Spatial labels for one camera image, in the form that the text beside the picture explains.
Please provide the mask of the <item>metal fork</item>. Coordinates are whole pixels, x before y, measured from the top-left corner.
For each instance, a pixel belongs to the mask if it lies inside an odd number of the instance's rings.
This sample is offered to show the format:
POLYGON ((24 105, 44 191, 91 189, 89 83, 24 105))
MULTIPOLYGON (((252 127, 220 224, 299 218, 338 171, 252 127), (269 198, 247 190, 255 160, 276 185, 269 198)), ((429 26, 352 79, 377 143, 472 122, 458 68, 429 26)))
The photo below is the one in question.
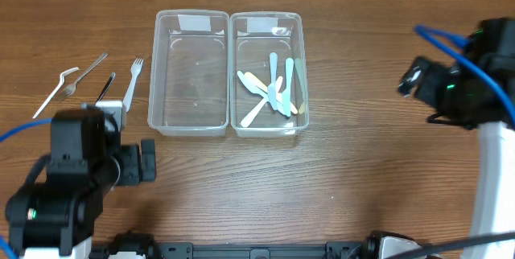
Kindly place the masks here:
POLYGON ((83 80, 98 64, 100 64, 108 56, 107 52, 103 52, 85 71, 78 76, 74 82, 66 86, 58 95, 60 99, 70 97, 76 91, 77 85, 83 80))

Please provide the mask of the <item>yellow plastic knife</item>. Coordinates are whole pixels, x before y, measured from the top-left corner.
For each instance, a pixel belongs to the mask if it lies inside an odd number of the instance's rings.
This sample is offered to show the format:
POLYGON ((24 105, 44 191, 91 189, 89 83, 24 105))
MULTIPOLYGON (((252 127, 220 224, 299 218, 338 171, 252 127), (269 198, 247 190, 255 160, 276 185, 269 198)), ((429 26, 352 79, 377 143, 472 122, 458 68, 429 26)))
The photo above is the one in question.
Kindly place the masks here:
MULTIPOLYGON (((261 89, 265 93, 268 92, 268 87, 263 82, 261 82, 252 72, 246 72, 245 77, 250 79, 259 89, 261 89)), ((279 76, 276 80, 276 82, 277 82, 276 89, 277 90, 279 90, 281 88, 282 81, 283 81, 283 77, 279 76)), ((277 92, 276 99, 277 99, 278 103, 280 103, 280 104, 282 103, 282 94, 280 92, 277 92)), ((298 113, 297 108, 294 106, 294 104, 292 102, 290 103, 290 111, 293 114, 298 113)))

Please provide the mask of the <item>light blue plastic knife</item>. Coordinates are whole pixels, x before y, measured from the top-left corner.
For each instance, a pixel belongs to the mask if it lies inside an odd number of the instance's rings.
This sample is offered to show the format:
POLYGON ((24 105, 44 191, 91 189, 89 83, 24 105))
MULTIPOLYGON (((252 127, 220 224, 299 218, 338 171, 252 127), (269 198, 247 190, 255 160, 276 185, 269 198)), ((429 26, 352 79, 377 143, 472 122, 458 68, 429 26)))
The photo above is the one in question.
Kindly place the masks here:
POLYGON ((277 66, 278 66, 278 55, 275 52, 271 52, 269 56, 270 63, 270 84, 268 85, 268 98, 270 105, 273 110, 278 109, 277 98, 276 98, 276 87, 275 81, 277 78, 277 66))

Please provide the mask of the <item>pale green plastic knife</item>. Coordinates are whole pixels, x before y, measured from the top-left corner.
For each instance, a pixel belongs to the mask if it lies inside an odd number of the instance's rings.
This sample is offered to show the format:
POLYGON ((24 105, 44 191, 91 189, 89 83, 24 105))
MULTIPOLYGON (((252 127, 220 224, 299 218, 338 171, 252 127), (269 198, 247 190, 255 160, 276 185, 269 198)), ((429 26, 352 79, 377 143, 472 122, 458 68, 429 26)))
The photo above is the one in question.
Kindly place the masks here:
POLYGON ((305 90, 306 90, 306 73, 303 69, 302 60, 300 58, 295 59, 295 69, 299 80, 299 107, 298 114, 304 114, 306 110, 305 106, 305 90))

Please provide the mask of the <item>teal plastic knife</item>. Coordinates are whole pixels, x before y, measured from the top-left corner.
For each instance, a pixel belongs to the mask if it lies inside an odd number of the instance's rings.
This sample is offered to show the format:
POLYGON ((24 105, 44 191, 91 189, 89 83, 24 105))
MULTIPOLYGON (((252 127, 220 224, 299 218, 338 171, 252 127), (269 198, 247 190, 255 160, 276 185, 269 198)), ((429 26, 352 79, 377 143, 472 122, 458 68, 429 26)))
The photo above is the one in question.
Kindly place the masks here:
POLYGON ((294 70, 295 62, 292 58, 287 58, 285 62, 285 74, 286 74, 286 87, 282 92, 282 105, 287 117, 291 115, 291 107, 290 107, 290 91, 291 91, 291 82, 293 78, 293 70, 294 70))

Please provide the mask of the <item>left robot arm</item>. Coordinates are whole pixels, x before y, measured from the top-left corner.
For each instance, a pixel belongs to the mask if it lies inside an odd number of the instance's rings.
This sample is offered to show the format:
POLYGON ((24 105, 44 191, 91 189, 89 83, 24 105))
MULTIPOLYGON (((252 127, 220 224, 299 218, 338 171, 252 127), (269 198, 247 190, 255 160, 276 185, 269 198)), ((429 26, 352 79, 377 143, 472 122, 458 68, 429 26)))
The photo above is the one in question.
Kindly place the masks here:
POLYGON ((50 152, 6 204, 8 241, 20 258, 88 257, 106 195, 155 181, 155 142, 123 145, 120 123, 99 108, 59 111, 50 122, 50 152))

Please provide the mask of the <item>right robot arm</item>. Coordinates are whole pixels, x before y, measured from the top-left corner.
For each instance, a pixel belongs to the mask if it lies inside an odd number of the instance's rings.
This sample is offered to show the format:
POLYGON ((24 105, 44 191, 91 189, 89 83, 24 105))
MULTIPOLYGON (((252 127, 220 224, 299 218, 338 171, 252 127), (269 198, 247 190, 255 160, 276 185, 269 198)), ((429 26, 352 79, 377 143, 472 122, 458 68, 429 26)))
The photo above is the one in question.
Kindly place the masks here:
POLYGON ((418 56, 398 92, 435 113, 430 124, 477 130, 480 172, 467 238, 423 245, 374 231, 350 258, 440 258, 459 250, 467 259, 514 256, 514 21, 491 18, 468 36, 417 25, 415 32, 454 59, 451 67, 418 56))

